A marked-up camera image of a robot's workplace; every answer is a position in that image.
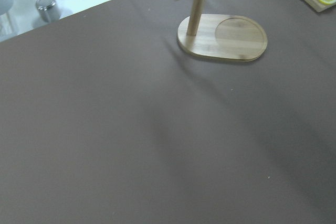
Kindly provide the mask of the wooden cup rack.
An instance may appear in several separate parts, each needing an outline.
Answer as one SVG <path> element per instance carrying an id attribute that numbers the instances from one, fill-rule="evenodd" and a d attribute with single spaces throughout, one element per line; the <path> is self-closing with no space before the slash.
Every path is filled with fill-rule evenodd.
<path id="1" fill-rule="evenodd" d="M 193 0 L 189 17 L 177 29 L 177 42 L 186 53 L 249 62 L 265 52 L 268 38 L 257 22 L 244 16 L 204 14 L 204 2 Z"/>

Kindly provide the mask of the small steel cup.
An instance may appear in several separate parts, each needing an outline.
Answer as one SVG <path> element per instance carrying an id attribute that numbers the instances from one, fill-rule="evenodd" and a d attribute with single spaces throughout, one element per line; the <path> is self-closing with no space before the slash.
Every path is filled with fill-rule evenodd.
<path id="1" fill-rule="evenodd" d="M 61 17 L 56 0 L 37 0 L 36 8 L 43 21 L 51 23 L 57 21 Z"/>

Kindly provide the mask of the grey cup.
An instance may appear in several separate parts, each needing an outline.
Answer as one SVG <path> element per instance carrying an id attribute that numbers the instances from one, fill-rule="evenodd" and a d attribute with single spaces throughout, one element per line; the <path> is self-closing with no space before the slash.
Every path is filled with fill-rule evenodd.
<path id="1" fill-rule="evenodd" d="M 4 15 L 13 7 L 13 0 L 0 0 L 0 15 Z"/>

